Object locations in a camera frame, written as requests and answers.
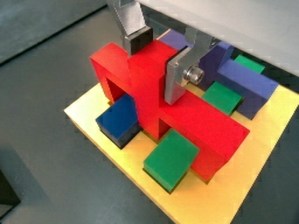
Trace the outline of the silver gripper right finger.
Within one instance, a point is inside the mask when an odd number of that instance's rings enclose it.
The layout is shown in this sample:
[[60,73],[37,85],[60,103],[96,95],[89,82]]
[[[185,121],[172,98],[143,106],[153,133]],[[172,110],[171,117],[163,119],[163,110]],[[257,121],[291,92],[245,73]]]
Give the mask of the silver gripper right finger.
[[204,71],[199,67],[201,57],[220,42],[203,31],[187,27],[184,38],[192,46],[185,46],[165,63],[164,101],[173,104],[185,92],[185,84],[197,85]]

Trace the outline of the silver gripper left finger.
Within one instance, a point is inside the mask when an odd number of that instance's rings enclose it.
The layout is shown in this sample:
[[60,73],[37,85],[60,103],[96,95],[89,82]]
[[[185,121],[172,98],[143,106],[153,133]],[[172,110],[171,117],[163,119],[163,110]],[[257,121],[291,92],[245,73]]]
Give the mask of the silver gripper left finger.
[[145,25],[136,0],[107,0],[107,6],[121,31],[123,47],[132,56],[153,41],[153,29]]

